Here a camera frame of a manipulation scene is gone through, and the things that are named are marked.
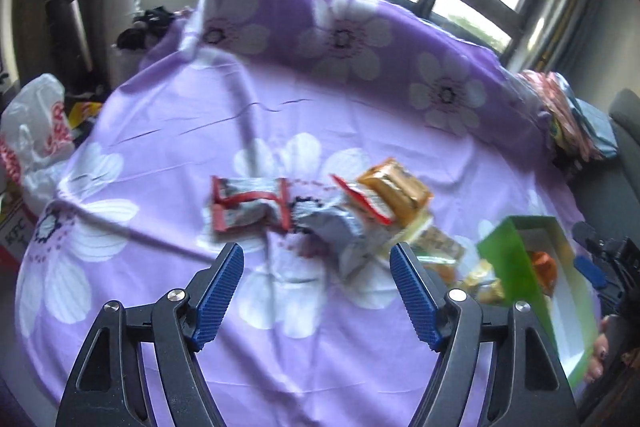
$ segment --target green box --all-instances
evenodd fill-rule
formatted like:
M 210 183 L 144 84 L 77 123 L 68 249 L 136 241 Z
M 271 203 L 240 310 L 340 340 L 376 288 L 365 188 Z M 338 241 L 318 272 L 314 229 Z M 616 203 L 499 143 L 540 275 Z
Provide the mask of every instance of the green box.
M 547 307 L 528 251 L 546 251 L 558 263 L 558 283 Z M 494 266 L 508 303 L 527 301 L 556 347 L 574 389 L 586 372 L 598 330 L 588 283 L 574 268 L 574 250 L 555 217 L 510 216 L 478 244 Z

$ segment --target green planter box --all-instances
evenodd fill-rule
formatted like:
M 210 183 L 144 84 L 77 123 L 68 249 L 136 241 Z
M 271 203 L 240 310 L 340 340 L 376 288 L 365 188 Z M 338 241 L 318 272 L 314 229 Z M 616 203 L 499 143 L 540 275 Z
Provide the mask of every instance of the green planter box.
M 558 283 L 548 308 L 529 251 L 546 251 L 558 263 Z M 598 330 L 587 281 L 574 268 L 574 250 L 555 217 L 511 216 L 478 244 L 480 256 L 494 265 L 509 303 L 531 304 L 556 346 L 574 389 L 587 369 Z

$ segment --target plastic bag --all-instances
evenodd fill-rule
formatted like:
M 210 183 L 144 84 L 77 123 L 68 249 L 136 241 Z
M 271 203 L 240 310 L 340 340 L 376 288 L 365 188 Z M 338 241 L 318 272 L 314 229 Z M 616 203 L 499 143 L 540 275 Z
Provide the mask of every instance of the plastic bag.
M 56 77 L 43 74 L 20 90 L 0 121 L 0 161 L 36 216 L 52 200 L 75 150 L 64 98 Z

